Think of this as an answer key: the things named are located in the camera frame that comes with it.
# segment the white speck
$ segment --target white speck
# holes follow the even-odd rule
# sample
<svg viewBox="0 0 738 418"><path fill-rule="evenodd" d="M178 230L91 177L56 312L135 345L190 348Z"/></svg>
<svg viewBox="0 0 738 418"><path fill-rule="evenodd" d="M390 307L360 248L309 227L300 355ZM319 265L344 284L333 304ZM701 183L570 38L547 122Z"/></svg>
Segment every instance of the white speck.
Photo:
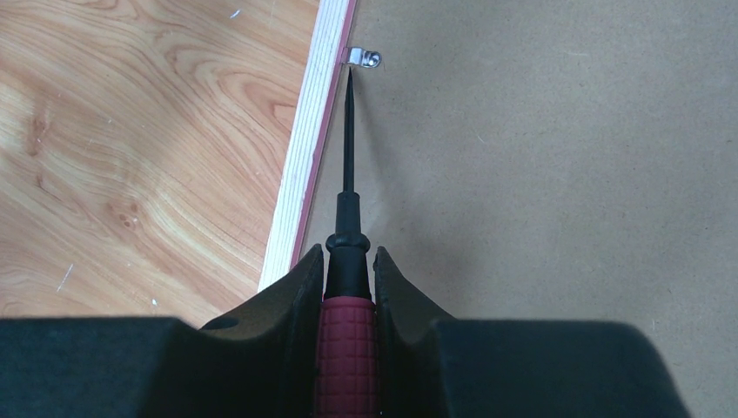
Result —
<svg viewBox="0 0 738 418"><path fill-rule="evenodd" d="M567 55L570 55L572 57L589 57L589 54L586 52L571 52L571 51L564 51Z"/></svg>
<svg viewBox="0 0 738 418"><path fill-rule="evenodd" d="M74 263L70 264L70 268L67 269L67 273L64 275L62 282L59 283L59 287L57 287L57 293L59 293L59 291L62 290L62 286L64 286L64 282L67 281L67 278L69 277L72 268L74 268Z"/></svg>
<svg viewBox="0 0 738 418"><path fill-rule="evenodd" d="M272 19L274 18L274 4L277 4L277 0L272 1L272 11L269 12L269 27L272 27Z"/></svg>
<svg viewBox="0 0 738 418"><path fill-rule="evenodd" d="M89 141L87 141L87 145L85 145L85 146L84 146L84 149L82 150L82 152L85 152L85 151L87 151L87 148L89 148L89 147L90 147L90 144L92 144L92 138L90 138L90 140L89 140Z"/></svg>

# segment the wood grain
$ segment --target wood grain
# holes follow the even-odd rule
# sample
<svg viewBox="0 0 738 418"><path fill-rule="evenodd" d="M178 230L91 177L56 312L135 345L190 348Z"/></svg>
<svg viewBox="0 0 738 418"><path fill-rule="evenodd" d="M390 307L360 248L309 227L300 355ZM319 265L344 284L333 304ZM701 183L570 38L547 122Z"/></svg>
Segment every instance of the wood grain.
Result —
<svg viewBox="0 0 738 418"><path fill-rule="evenodd" d="M317 2L1 2L2 316L254 295Z"/></svg>

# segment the red rubber grip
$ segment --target red rubber grip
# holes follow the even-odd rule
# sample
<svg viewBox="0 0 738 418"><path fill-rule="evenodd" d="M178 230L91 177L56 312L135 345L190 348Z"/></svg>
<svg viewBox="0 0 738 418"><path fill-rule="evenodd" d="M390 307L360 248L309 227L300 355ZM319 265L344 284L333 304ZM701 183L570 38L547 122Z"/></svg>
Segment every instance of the red rubber grip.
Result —
<svg viewBox="0 0 738 418"><path fill-rule="evenodd" d="M323 302L316 364L315 416L378 416L377 327L370 300L339 296Z"/></svg>

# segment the metal bracket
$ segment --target metal bracket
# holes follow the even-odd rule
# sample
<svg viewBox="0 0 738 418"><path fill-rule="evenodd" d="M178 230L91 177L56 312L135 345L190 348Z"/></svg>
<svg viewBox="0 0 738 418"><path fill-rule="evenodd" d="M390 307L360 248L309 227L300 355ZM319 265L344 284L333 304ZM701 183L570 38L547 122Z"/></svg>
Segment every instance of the metal bracket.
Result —
<svg viewBox="0 0 738 418"><path fill-rule="evenodd" d="M377 51L365 51L357 46L348 49L346 63L364 68L377 68L382 56Z"/></svg>

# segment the red edge strip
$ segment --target red edge strip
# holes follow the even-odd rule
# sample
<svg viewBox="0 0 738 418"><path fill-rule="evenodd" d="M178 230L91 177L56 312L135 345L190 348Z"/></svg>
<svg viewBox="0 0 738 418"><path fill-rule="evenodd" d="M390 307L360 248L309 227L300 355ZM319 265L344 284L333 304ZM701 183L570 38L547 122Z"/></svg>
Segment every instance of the red edge strip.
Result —
<svg viewBox="0 0 738 418"><path fill-rule="evenodd" d="M300 214L300 220L298 224L298 235L295 239L295 247L292 249L292 262L290 263L290 267L294 267L296 264L298 264L300 252L302 250L302 243L305 239L307 220L310 217L310 208L312 206L312 196L315 193L315 183L318 180L320 158L323 156L325 137L328 134L328 125L331 122L333 101L336 99L336 90L339 84L341 64L346 60L346 44L348 43L349 32L351 32L351 23L353 20L353 12L355 9L356 0L351 0L350 2L348 2L348 6L346 7L346 20L344 20L344 28L341 31L341 40L339 42L339 54L336 57L336 63L333 66L331 87L328 89L328 97L325 101L325 109L323 110L323 121L320 123L318 144L315 146L315 152L312 154L312 169L310 170L310 178L307 180L305 198L302 202L302 213Z"/></svg>

